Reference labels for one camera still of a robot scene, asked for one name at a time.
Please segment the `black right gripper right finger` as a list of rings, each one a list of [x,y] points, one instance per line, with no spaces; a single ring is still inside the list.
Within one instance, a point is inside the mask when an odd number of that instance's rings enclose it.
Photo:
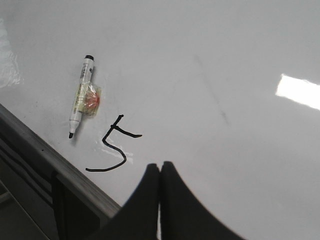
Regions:
[[[170,161],[160,171],[160,227],[163,240],[243,239],[202,205]]]

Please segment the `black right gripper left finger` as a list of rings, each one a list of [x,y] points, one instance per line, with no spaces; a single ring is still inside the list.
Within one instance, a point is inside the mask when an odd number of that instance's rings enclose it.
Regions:
[[[117,212],[89,240],[156,240],[160,201],[160,171],[148,164],[138,186]]]

